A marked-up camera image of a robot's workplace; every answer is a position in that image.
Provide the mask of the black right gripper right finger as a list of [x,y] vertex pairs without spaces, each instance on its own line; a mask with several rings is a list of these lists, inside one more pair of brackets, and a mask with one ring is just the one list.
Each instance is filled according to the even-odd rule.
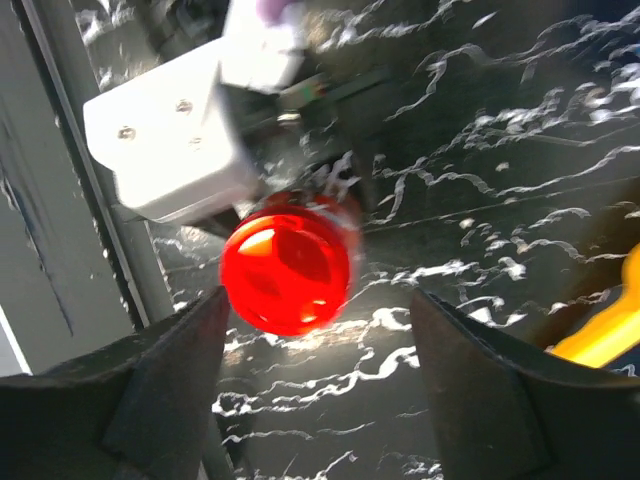
[[422,290],[410,318],[445,478],[638,478],[638,378],[549,355]]

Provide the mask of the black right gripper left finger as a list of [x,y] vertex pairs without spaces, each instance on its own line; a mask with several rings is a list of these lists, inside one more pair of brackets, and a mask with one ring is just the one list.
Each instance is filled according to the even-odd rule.
[[218,287],[90,354],[2,378],[2,478],[197,478],[229,314]]

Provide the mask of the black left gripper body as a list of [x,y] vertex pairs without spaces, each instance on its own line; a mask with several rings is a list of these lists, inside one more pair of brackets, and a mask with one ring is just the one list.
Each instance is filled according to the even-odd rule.
[[[173,60],[206,40],[221,38],[223,19],[231,1],[144,1],[144,23],[151,44],[162,60]],[[314,54],[303,53],[294,83],[279,93],[260,93],[248,87],[222,84],[223,100],[230,107],[232,126],[249,148],[263,186],[249,202],[287,189],[321,190],[339,196],[333,181],[321,180],[351,151],[351,166],[338,178],[356,179],[347,190],[366,213],[376,208],[373,184],[375,136],[389,110],[383,104],[390,77],[374,70],[343,83],[332,82],[320,70]],[[178,224],[200,228],[226,238],[242,216],[231,204],[215,213],[199,213],[195,220]]]

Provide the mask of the red jar lid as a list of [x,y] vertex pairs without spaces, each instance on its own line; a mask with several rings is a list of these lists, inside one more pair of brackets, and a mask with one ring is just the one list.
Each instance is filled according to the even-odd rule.
[[220,280],[238,316],[289,337],[333,322],[359,278],[361,219],[352,195],[290,190],[265,198],[220,258]]

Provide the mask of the yellow plastic scoop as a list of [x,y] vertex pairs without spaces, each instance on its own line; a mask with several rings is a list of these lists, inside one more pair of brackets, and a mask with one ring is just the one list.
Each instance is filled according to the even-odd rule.
[[624,261],[621,279],[621,296],[551,348],[550,354],[589,368],[601,368],[639,343],[639,245]]

